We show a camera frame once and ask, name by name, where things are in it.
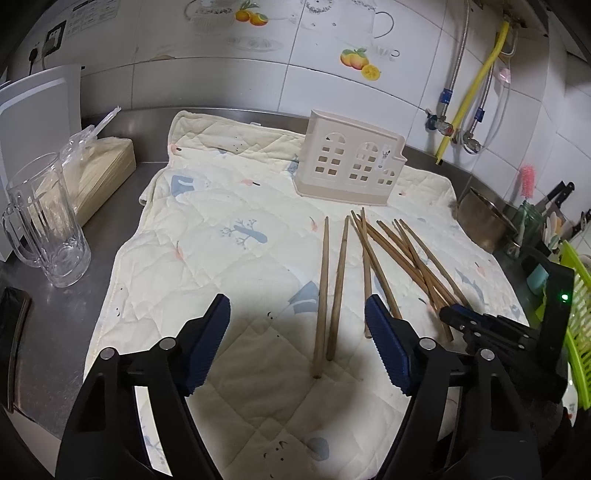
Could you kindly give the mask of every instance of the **black phone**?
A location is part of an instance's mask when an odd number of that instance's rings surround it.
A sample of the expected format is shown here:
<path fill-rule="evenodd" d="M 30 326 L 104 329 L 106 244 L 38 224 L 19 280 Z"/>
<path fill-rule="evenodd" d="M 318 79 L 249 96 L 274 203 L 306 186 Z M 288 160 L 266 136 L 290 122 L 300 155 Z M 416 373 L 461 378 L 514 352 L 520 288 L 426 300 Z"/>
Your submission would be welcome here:
<path fill-rule="evenodd" d="M 31 296 L 5 287 L 0 299 L 0 403 L 14 410 L 14 387 L 18 344 L 31 307 Z"/>

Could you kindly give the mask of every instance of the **yellow gas hose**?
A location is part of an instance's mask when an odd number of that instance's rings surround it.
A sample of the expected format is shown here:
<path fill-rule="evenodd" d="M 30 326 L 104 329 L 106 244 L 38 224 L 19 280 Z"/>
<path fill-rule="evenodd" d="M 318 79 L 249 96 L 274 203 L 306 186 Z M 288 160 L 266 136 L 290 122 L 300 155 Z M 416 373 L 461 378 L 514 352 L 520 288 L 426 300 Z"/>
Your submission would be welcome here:
<path fill-rule="evenodd" d="M 464 117 L 468 113 L 468 109 L 470 108 L 470 105 L 472 104 L 472 99 L 476 95 L 476 92 L 478 91 L 480 84 L 482 83 L 482 80 L 484 79 L 485 75 L 487 74 L 487 72 L 491 68 L 491 65 L 494 63 L 496 58 L 499 56 L 499 53 L 501 53 L 501 50 L 503 48 L 503 45 L 505 44 L 505 40 L 507 38 L 508 33 L 509 33 L 509 22 L 503 21 L 503 23 L 501 25 L 501 31 L 499 32 L 499 35 L 496 38 L 495 48 L 492 50 L 491 54 L 489 55 L 489 57 L 486 59 L 486 61 L 484 62 L 484 64 L 480 68 L 478 75 L 476 75 L 474 82 L 472 82 L 472 85 L 470 85 L 470 89 L 468 90 L 468 93 L 466 94 L 466 96 L 462 100 L 462 104 L 460 105 L 460 108 L 458 109 L 456 116 L 453 119 L 452 125 L 453 125 L 454 130 L 458 127 L 458 125 L 460 125 L 462 123 L 462 120 L 464 120 Z M 451 137 L 443 137 L 443 140 L 441 141 L 441 144 L 439 145 L 439 148 L 437 149 L 437 153 L 435 154 L 435 157 L 437 158 L 437 161 L 435 163 L 437 165 L 441 165 L 441 159 L 443 158 L 443 154 L 445 153 L 445 150 L 446 150 L 447 146 L 449 145 L 449 142 L 451 139 L 452 139 Z"/>

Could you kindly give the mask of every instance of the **metal screw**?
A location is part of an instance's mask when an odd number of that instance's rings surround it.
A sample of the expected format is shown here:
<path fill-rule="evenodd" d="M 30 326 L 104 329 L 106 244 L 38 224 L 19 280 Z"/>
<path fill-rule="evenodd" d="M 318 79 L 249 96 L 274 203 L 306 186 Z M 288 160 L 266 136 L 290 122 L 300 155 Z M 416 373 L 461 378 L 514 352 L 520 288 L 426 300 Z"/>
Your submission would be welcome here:
<path fill-rule="evenodd" d="M 418 344 L 425 350 L 433 350 L 437 345 L 432 338 L 421 338 Z"/>
<path fill-rule="evenodd" d="M 107 348 L 103 348 L 100 351 L 100 357 L 103 360 L 108 360 L 110 358 L 113 358 L 113 355 L 115 354 L 115 349 L 111 348 L 110 346 L 108 346 Z"/>
<path fill-rule="evenodd" d="M 162 340 L 160 340 L 160 342 L 158 343 L 158 346 L 162 350 L 170 350 L 171 348 L 174 348 L 176 344 L 177 344 L 177 341 L 174 338 L 166 337 L 166 338 L 163 338 Z"/>
<path fill-rule="evenodd" d="M 480 352 L 480 356 L 484 360 L 488 360 L 490 362 L 491 360 L 494 359 L 495 354 L 492 351 L 490 351 L 488 348 L 485 348 Z"/>

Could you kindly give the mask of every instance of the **blue gripper pad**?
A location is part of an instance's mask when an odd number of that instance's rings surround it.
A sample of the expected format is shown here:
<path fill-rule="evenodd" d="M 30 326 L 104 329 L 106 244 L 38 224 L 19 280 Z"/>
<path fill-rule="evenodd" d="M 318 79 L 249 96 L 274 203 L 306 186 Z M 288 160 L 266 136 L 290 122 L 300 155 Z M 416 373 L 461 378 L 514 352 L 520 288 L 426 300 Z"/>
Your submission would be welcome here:
<path fill-rule="evenodd" d="M 418 336 L 405 320 L 394 319 L 378 295 L 365 303 L 365 321 L 393 385 L 405 395 L 414 387 L 414 347 Z"/>
<path fill-rule="evenodd" d="M 193 392 L 205 383 L 217 349 L 230 323 L 230 300 L 218 295 L 204 315 L 207 323 L 191 350 L 185 387 Z"/>

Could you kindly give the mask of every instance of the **wooden chopstick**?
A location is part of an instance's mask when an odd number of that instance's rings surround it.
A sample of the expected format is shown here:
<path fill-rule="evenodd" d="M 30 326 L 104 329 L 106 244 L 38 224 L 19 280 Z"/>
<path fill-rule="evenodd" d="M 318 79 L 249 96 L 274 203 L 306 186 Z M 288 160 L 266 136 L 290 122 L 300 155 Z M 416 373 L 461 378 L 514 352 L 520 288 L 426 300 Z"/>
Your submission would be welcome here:
<path fill-rule="evenodd" d="M 425 285 L 425 281 L 423 280 L 423 275 L 420 273 L 418 269 L 413 267 L 406 258 L 402 256 L 402 254 L 394 248 L 394 246 L 388 242 L 384 236 L 379 233 L 374 227 L 368 224 L 368 233 L 374 241 L 381 246 L 390 257 L 398 264 L 402 269 L 413 279 L 423 292 L 429 295 L 427 290 L 427 286 Z"/>
<path fill-rule="evenodd" d="M 400 314 L 400 310 L 398 309 L 398 305 L 396 304 L 396 299 L 394 299 L 394 295 L 392 294 L 392 290 L 390 289 L 390 285 L 388 285 L 388 281 L 386 280 L 386 276 L 384 275 L 384 271 L 378 262 L 378 257 L 375 256 L 374 250 L 371 248 L 369 244 L 369 240 L 364 238 L 361 233 L 361 222 L 355 216 L 353 210 L 351 210 L 351 215 L 353 216 L 353 228 L 355 228 L 355 232 L 363 245 L 363 248 L 367 250 L 369 255 L 369 259 L 371 260 L 372 267 L 374 268 L 374 272 L 378 277 L 379 284 L 381 285 L 385 295 L 386 301 L 388 302 L 388 307 L 390 308 L 390 313 L 398 319 L 401 319 L 402 316 Z"/>
<path fill-rule="evenodd" d="M 444 303 L 440 299 L 439 294 L 435 291 L 435 287 L 433 286 L 433 282 L 431 281 L 431 276 L 427 272 L 427 266 L 419 258 L 417 251 L 414 249 L 414 245 L 412 244 L 412 242 L 408 238 L 406 232 L 402 229 L 402 226 L 398 223 L 397 220 L 394 220 L 394 222 L 395 222 L 396 226 L 398 227 L 398 230 L 400 230 L 400 234 L 402 235 L 403 240 L 406 242 L 408 249 L 410 250 L 410 252 L 414 258 L 414 262 L 415 262 L 416 266 L 423 273 L 423 279 L 425 280 L 425 283 L 427 284 L 427 290 L 429 291 L 429 296 L 431 297 L 431 306 L 433 307 L 435 312 L 438 314 L 439 310 L 441 310 L 441 308 L 444 306 Z M 449 328 L 449 325 L 446 323 L 443 323 L 443 322 L 441 322 L 441 325 L 443 326 L 443 331 L 446 334 L 447 341 L 448 342 L 453 341 L 452 330 Z"/>
<path fill-rule="evenodd" d="M 440 271 L 441 275 L 443 275 L 443 277 L 449 282 L 454 293 L 457 295 L 457 298 L 459 298 L 465 306 L 469 306 L 470 303 L 468 302 L 467 298 L 462 293 L 460 288 L 457 286 L 456 282 L 453 281 L 453 278 L 451 277 L 451 275 L 449 273 L 447 273 L 445 268 L 443 268 L 443 265 L 441 265 L 441 263 L 439 262 L 437 257 L 435 255 L 433 255 L 433 253 L 427 248 L 427 245 L 425 245 L 425 243 L 418 237 L 418 235 L 415 232 L 413 232 L 413 230 L 404 222 L 404 220 L 400 220 L 400 223 L 402 223 L 402 226 L 406 230 L 409 231 L 409 233 L 413 236 L 413 238 L 417 241 L 417 243 L 421 246 L 421 248 L 427 254 L 429 259 L 431 259 L 431 261 L 435 264 L 437 269 Z"/>
<path fill-rule="evenodd" d="M 400 227 L 397 220 L 394 220 L 394 222 L 397 223 L 397 226 L 401 230 L 402 227 Z M 423 275 L 423 280 L 425 281 L 425 285 L 427 286 L 427 290 L 429 292 L 429 299 L 431 300 L 431 306 L 433 307 L 433 309 L 436 312 L 438 312 L 439 309 L 441 308 L 441 305 L 440 305 L 441 302 L 439 300 L 439 295 L 437 294 L 437 292 L 435 291 L 435 287 L 433 286 L 431 276 L 425 270 L 425 265 L 423 264 L 422 260 L 419 258 L 417 251 L 414 249 L 414 246 L 412 245 L 412 243 L 410 242 L 410 240 L 406 236 L 405 232 L 401 232 L 400 236 L 402 238 L 402 241 L 408 247 L 411 255 L 413 256 L 413 262 L 414 262 L 415 266 L 420 270 L 421 274 Z"/>
<path fill-rule="evenodd" d="M 403 250 L 405 252 L 407 258 L 410 261 L 414 262 L 413 256 L 412 256 L 410 250 L 408 249 L 408 247 L 406 246 L 406 243 L 403 242 L 401 239 L 399 239 L 398 235 L 396 235 L 392 230 L 390 230 L 388 225 L 386 225 L 385 223 L 378 220 L 378 225 L 380 227 L 382 227 L 384 232 L 386 232 L 388 237 L 390 237 L 390 239 L 394 243 L 396 243 L 396 245 L 399 245 L 399 244 L 403 245 L 404 248 L 401 248 L 401 250 Z M 431 281 L 433 282 L 435 288 L 438 289 L 438 291 L 441 293 L 441 295 L 443 296 L 443 299 L 447 302 L 447 304 L 454 305 L 455 303 L 458 303 L 458 301 L 453 297 L 453 295 L 449 292 L 449 290 L 446 288 L 446 286 L 443 283 L 441 283 L 441 281 L 435 276 L 435 274 L 433 272 L 431 272 L 431 270 L 429 268 L 427 268 L 427 270 L 431 276 Z"/>
<path fill-rule="evenodd" d="M 316 342 L 312 357 L 312 377 L 322 377 L 324 360 L 324 338 L 326 337 L 326 303 L 329 296 L 329 218 L 324 219 L 324 239 L 322 242 L 322 266 L 318 293 L 318 317 L 316 320 Z"/>
<path fill-rule="evenodd" d="M 349 215 L 345 217 L 343 237 L 340 241 L 339 263 L 336 268 L 335 297 L 330 314 L 329 340 L 326 347 L 326 359 L 331 361 L 335 357 L 336 339 L 339 334 L 340 304 L 343 300 L 343 281 L 345 280 L 345 259 L 347 257 L 347 236 L 349 233 Z"/>
<path fill-rule="evenodd" d="M 368 229 L 367 229 L 367 220 L 365 219 L 365 208 L 361 209 L 361 230 L 363 237 L 367 239 L 368 237 Z M 369 255 L 365 248 L 363 249 L 363 294 L 365 295 L 365 300 L 367 301 L 368 298 L 371 296 L 371 260 L 369 259 Z M 363 334 L 365 338 L 371 338 L 371 332 L 369 331 L 367 322 L 364 322 L 365 328 Z"/>

